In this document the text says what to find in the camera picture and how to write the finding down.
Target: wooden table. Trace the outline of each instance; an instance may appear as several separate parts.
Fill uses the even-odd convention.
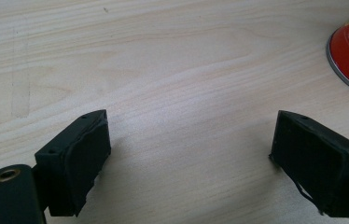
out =
[[[349,223],[268,160],[278,110],[349,138],[325,45],[349,1],[0,0],[0,168],[106,109],[112,155],[62,223]]]

